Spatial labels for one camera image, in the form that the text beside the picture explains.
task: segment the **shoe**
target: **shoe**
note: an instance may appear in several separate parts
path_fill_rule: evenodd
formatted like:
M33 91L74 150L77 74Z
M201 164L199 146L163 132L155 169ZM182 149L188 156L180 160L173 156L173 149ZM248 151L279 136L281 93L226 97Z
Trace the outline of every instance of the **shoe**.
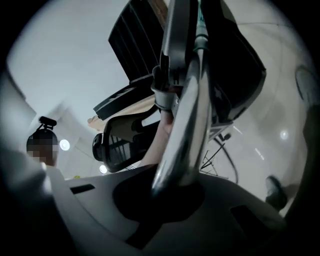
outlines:
M274 176L268 176L265 179L267 188L267 197L265 201L277 211L282 210L288 202L288 197L283 190L280 181Z

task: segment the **white ceiling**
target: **white ceiling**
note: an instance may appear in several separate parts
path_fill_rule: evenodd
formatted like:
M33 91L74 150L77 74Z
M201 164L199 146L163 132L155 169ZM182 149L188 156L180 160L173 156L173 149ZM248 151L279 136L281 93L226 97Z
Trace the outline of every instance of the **white ceiling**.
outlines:
M63 105L90 132L97 104L128 85L108 38L127 0L52 0L27 24L7 59L36 111Z

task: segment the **metal handle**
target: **metal handle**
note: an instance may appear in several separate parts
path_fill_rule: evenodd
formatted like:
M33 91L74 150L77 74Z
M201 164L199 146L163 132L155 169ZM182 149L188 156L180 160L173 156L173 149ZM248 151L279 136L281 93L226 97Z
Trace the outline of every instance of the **metal handle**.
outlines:
M199 48L190 61L168 144L153 183L157 196L170 185L193 183L208 143L212 106L208 51Z

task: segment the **ceiling light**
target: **ceiling light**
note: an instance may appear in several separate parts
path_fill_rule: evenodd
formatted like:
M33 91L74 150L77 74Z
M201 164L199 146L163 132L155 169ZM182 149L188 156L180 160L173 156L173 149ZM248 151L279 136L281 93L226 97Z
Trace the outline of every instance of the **ceiling light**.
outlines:
M67 151L70 149L70 143L69 141L67 141L66 139L62 139L59 143L60 145L60 148L63 150L63 151Z
M260 153L260 151L257 148L255 148L255 152L258 153L262 160L265 160L265 157Z
M108 171L107 167L105 167L104 165L101 165L100 168L99 168L99 170L100 170L100 172L101 172L102 174L106 174L107 171Z
M289 136L289 134L288 134L288 131L287 131L287 130L282 130L282 131L280 132L280 138L281 138L282 140L288 139L288 136Z
M233 128L236 129L239 133L242 134L242 132L237 127L233 126Z

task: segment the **black plastic panel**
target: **black plastic panel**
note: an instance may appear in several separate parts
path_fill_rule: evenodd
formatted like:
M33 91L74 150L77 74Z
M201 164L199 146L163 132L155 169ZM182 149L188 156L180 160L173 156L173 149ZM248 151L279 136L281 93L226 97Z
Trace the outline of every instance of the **black plastic panel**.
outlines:
M269 204L231 181L205 174L190 187L170 191L162 202L153 201L148 195L156 169L149 165L66 183L70 187L92 184L95 189L75 195L83 209L124 245L148 255L245 253L263 248L263 243L286 227ZM245 206L249 214L239 217L236 213L236 218L231 209L239 206ZM244 215L260 224L259 239L247 236L253 230L243 225Z
M95 106L93 110L101 120L105 120L132 104L153 95L154 92L151 90L153 80L152 75L142 77L106 98Z
M159 65L164 31L147 0L131 0L113 27L109 43L130 81Z

